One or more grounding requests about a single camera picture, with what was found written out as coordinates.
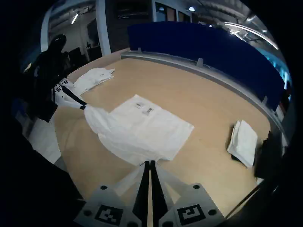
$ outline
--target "blue panel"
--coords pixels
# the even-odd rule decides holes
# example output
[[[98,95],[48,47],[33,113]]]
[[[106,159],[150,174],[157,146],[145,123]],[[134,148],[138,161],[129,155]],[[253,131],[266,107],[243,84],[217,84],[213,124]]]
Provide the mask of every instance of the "blue panel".
[[[184,22],[153,22],[128,27],[131,50],[165,53],[212,66],[249,88],[275,110],[284,82],[254,47],[222,29]]]

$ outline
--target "screw hole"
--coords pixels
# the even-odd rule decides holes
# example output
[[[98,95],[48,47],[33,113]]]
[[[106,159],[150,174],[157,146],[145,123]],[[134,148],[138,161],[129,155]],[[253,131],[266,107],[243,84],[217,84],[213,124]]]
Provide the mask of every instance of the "screw hole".
[[[172,221],[166,221],[162,224],[162,227],[173,227],[173,222]]]
[[[83,211],[83,214],[84,214],[85,216],[91,216],[91,215],[92,215],[92,212],[91,212],[90,210],[84,210],[84,211]]]
[[[211,210],[208,212],[208,214],[211,215],[211,216],[215,215],[216,213],[217,213],[217,211],[216,211],[215,209],[211,209]]]

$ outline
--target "round table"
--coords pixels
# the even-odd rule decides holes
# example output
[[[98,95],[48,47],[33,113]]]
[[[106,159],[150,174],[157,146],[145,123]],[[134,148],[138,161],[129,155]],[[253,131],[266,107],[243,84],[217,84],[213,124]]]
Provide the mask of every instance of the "round table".
[[[206,78],[159,63],[128,58],[106,68],[116,69],[114,78],[84,93],[88,104],[110,112],[138,94],[195,126],[174,160],[158,162],[164,169],[186,183],[201,183],[224,216],[256,186],[253,170],[226,151],[237,120],[253,128],[258,143],[267,138],[269,121],[252,104]],[[101,144],[82,110],[59,107],[55,130],[84,198],[101,182],[115,184],[135,168]]]

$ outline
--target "white towel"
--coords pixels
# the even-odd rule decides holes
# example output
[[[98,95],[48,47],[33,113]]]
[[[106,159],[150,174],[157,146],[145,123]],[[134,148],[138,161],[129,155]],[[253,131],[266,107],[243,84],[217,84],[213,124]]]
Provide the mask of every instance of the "white towel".
[[[115,71],[115,69],[107,70],[106,68],[92,68],[75,82],[77,93],[82,95],[96,85],[113,78],[113,71]]]
[[[227,148],[228,153],[238,158],[246,167],[251,168],[255,159],[257,133],[244,120],[237,121]]]
[[[134,165],[146,160],[172,160],[194,126],[135,95],[111,113],[86,106],[85,118],[103,145]]]

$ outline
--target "metal bracket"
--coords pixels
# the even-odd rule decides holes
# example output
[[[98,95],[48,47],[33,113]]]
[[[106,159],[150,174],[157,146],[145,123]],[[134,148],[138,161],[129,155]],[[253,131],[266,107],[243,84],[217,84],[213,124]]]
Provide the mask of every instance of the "metal bracket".
[[[147,227],[149,171],[153,196],[153,226],[212,227],[225,221],[201,184],[188,185],[156,165],[155,161],[146,161],[113,186],[102,184],[74,221],[87,227]],[[166,183],[180,195],[175,204]],[[134,184],[136,189],[133,199],[126,206],[120,196]]]
[[[182,227],[185,225],[212,227],[225,221],[200,183],[188,185],[156,165],[154,161],[151,162],[150,169],[153,190],[153,224],[155,227]],[[160,188],[157,186],[157,176],[158,180],[160,179]],[[166,205],[166,201],[172,201],[172,199],[167,193],[165,183],[180,195],[172,207]]]
[[[203,67],[203,58],[199,58],[196,64],[197,67],[202,68]]]
[[[145,162],[113,186],[101,184],[86,201],[74,219],[81,226],[127,226],[146,227],[148,208],[148,171]],[[132,185],[136,184],[136,196],[130,206],[120,199]]]
[[[58,106],[69,106],[77,109],[84,109],[86,102],[75,90],[75,85],[68,79],[63,78],[59,84],[54,87],[55,103]]]

